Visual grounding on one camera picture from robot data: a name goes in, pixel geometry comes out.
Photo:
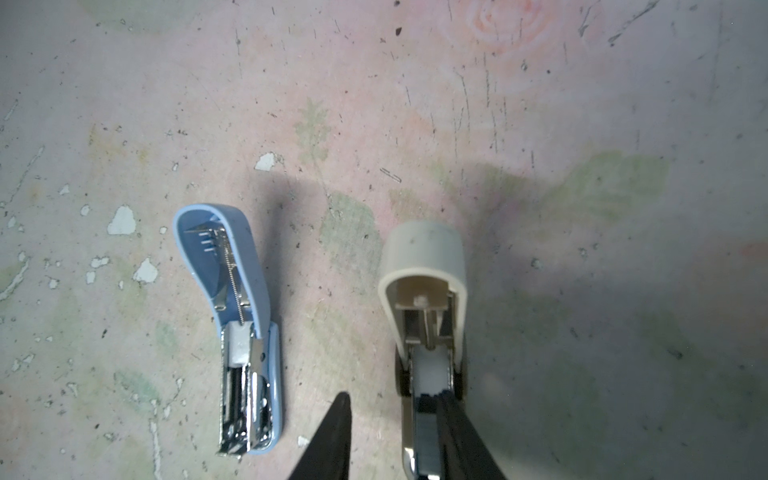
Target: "black pointed object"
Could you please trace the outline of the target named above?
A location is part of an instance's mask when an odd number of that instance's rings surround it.
[[[442,480],[505,480],[453,393],[436,399]]]
[[[333,400],[289,480],[348,480],[352,444],[352,400],[341,392]]]

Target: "stapler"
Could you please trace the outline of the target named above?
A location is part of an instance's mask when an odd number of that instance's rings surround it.
[[[235,207],[190,205],[176,213],[174,236],[210,304],[221,344],[218,453],[267,453],[283,429],[280,331],[270,320],[248,220]]]
[[[379,299],[395,339],[402,463],[411,480],[443,477],[439,398],[463,403],[467,286],[462,239],[432,221],[397,226],[384,245]]]

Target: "white patch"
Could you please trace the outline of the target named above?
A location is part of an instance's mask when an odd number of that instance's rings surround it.
[[[142,283],[152,283],[157,279],[157,268],[149,261],[149,257],[141,262],[138,270],[134,273],[133,279]]]
[[[152,434],[152,459],[154,461],[154,480],[163,480],[160,471],[160,460],[162,452],[160,451],[160,439],[157,437],[157,423],[154,420],[149,421],[149,431]]]
[[[128,205],[122,205],[114,212],[112,221],[107,225],[110,235],[130,235],[136,231],[134,211]]]
[[[16,109],[17,106],[18,106],[18,100],[13,102],[13,105],[11,105],[11,110],[8,110],[8,113],[5,114],[5,117],[3,118],[3,121],[8,121],[8,119],[11,117],[11,115],[13,115],[13,111]]]
[[[96,257],[91,260],[91,268],[98,268],[100,266],[106,265],[107,263],[109,263],[109,257]]]
[[[29,268],[29,258],[26,262],[24,262],[24,265],[22,265],[22,269],[16,273],[16,276],[13,277],[13,280],[11,280],[11,284],[8,285],[5,290],[0,292],[0,302],[7,299],[11,296],[11,293],[13,293],[14,290],[16,290],[16,287],[24,280],[24,272],[27,271]]]
[[[272,167],[274,167],[275,164],[279,161],[282,161],[280,155],[277,155],[275,152],[271,151],[259,157],[259,161],[256,162],[256,166],[254,168],[256,170],[261,170],[262,172],[268,172],[272,170]]]

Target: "table surface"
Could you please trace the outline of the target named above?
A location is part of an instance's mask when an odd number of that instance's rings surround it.
[[[351,477],[404,478],[374,290],[428,218],[462,234],[466,410],[509,478],[764,478],[766,20],[3,2],[0,477],[280,480],[346,390]],[[170,230],[196,202],[246,214],[282,326],[283,437],[240,462]]]

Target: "blue stapler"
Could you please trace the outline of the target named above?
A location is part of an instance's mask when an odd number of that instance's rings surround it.
[[[235,207],[190,205],[176,213],[174,236],[221,341],[219,454],[267,453],[283,429],[280,332],[248,220]]]

